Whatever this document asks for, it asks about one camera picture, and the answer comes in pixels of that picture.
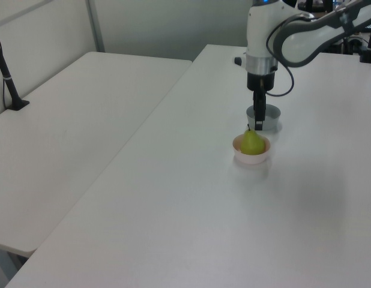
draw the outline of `table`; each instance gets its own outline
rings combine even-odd
[[[371,65],[293,69],[270,158],[242,166],[243,51],[203,50],[8,288],[371,287]]]
[[[0,115],[0,248],[29,257],[190,61],[87,53]]]

